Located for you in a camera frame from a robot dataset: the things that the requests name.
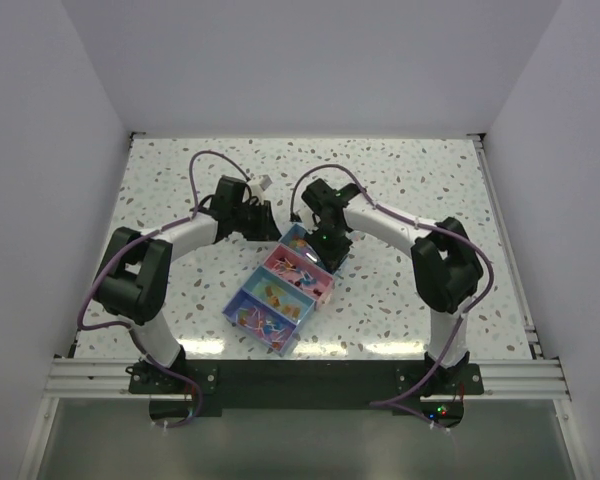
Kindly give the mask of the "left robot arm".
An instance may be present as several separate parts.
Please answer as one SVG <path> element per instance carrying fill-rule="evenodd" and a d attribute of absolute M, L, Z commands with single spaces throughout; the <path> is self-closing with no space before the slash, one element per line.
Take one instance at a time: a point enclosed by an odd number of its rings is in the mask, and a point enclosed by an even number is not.
<path fill-rule="evenodd" d="M 264 198 L 270 185 L 267 175 L 247 181 L 223 176 L 191 216 L 149 233 L 121 227 L 112 234 L 88 299 L 128 330 L 163 391 L 176 392 L 187 380 L 184 347 L 162 312 L 172 262 L 234 233 L 247 241 L 279 240 L 271 202 Z"/>

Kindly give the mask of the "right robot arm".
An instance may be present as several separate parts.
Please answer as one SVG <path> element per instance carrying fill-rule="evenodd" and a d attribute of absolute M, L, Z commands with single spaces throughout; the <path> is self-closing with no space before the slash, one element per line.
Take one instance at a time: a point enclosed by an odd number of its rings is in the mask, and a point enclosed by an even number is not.
<path fill-rule="evenodd" d="M 465 310 L 484 275 L 476 250 L 461 222 L 449 217 L 432 223 L 371 201 L 354 183 L 336 190 L 322 179 L 301 195 L 297 217 L 305 241 L 330 273 L 336 272 L 352 245 L 354 232 L 370 235 L 407 255 L 419 298 L 430 309 L 431 334 L 425 369 L 428 386 L 449 392 L 461 380 L 458 364 L 468 359 Z"/>

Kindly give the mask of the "pink candy bin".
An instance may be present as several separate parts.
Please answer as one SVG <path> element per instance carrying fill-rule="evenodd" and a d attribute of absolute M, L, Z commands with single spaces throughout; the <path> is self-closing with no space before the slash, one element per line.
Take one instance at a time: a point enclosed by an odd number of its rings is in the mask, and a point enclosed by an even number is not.
<path fill-rule="evenodd" d="M 306 255 L 279 244 L 263 263 L 273 274 L 316 303 L 316 309 L 331 299 L 334 279 Z"/>

